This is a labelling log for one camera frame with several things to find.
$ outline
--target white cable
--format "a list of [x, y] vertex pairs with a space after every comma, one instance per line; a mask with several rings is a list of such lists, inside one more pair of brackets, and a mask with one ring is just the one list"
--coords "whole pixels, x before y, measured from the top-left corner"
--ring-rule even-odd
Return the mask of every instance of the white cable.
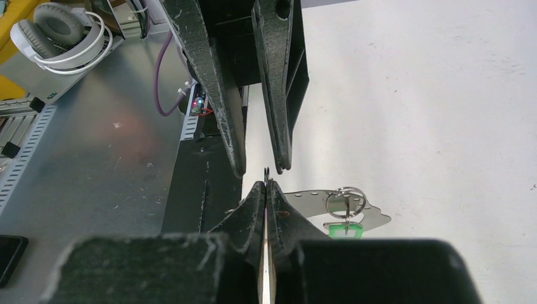
[[104, 20], [103, 18], [101, 18], [101, 16], [91, 12], [91, 11], [86, 11], [85, 12], [87, 15], [91, 15], [91, 16], [95, 16], [97, 17], [97, 19], [99, 19], [99, 21], [101, 22], [101, 30], [99, 31], [99, 35], [97, 36], [97, 39], [95, 39], [94, 42], [92, 42], [87, 48], [85, 48], [83, 51], [81, 51], [80, 53], [76, 54], [76, 55], [73, 55], [71, 57], [68, 57], [68, 58], [64, 58], [64, 59], [60, 59], [60, 60], [54, 60], [54, 61], [50, 61], [50, 60], [43, 60], [43, 59], [40, 59], [38, 57], [35, 57], [35, 60], [40, 62], [40, 63], [43, 63], [45, 65], [55, 65], [57, 63], [64, 63], [64, 62], [67, 62], [67, 61], [70, 61], [70, 60], [73, 60], [73, 59], [76, 59], [84, 54], [86, 54], [87, 52], [89, 52], [98, 42], [99, 42], [99, 38], [102, 37], [104, 35], [104, 28], [106, 27], [106, 25], [104, 25]]
[[97, 57], [97, 59], [95, 59], [95, 61], [93, 61], [92, 63], [86, 65], [83, 68], [79, 68], [78, 70], [60, 71], [60, 70], [55, 70], [53, 68], [49, 68], [48, 66], [45, 66], [45, 69], [47, 69], [48, 71], [50, 71], [50, 72], [52, 72], [54, 74], [58, 74], [58, 75], [73, 75], [73, 74], [85, 72], [85, 71], [89, 70], [90, 68], [96, 66], [99, 62], [101, 62], [104, 59], [104, 57], [106, 55], [108, 55], [108, 53], [110, 53], [110, 49], [112, 48], [112, 44], [114, 42], [113, 36], [112, 36], [112, 31], [106, 25], [103, 25], [103, 27], [106, 29], [110, 39], [108, 40], [108, 45], [104, 49], [104, 51], [101, 54], [101, 56]]
[[138, 14], [138, 13], [143, 13], [143, 12], [145, 12], [147, 10], [148, 10], [148, 6], [146, 6], [143, 9], [140, 9], [139, 11], [130, 11], [130, 12], [133, 13], [133, 14]]

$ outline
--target green tag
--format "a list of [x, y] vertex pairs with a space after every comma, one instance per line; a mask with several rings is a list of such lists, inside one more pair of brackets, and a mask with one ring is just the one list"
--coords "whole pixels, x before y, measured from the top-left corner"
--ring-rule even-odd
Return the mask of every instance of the green tag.
[[360, 224], [349, 224], [349, 231], [345, 234], [345, 224], [331, 224], [328, 227], [328, 236], [333, 239], [361, 239], [363, 227]]

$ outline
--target gray ear pad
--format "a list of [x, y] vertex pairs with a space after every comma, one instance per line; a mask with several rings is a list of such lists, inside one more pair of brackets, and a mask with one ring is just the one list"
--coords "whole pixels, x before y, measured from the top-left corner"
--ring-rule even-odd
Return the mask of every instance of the gray ear pad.
[[74, 46], [84, 37], [84, 26], [67, 9], [51, 3], [35, 8], [34, 22], [41, 32], [62, 46]]
[[43, 59], [55, 57], [60, 54], [54, 44], [28, 19], [18, 22], [21, 32], [34, 49]]

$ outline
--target black phone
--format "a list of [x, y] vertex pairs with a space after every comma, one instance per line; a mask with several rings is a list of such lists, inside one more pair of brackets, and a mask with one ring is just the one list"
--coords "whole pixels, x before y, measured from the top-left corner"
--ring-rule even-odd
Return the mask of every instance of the black phone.
[[7, 285], [27, 245], [25, 237], [0, 235], [0, 288]]

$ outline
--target headphones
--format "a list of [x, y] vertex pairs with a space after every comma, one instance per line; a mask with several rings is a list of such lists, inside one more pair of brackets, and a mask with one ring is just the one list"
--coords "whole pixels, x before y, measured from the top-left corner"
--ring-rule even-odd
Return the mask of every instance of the headphones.
[[[35, 8], [34, 20], [20, 20], [9, 34], [21, 53], [50, 72], [60, 75], [84, 72], [97, 65], [111, 50], [110, 29], [99, 15], [84, 8], [43, 3]], [[105, 29], [108, 45], [103, 50]]]

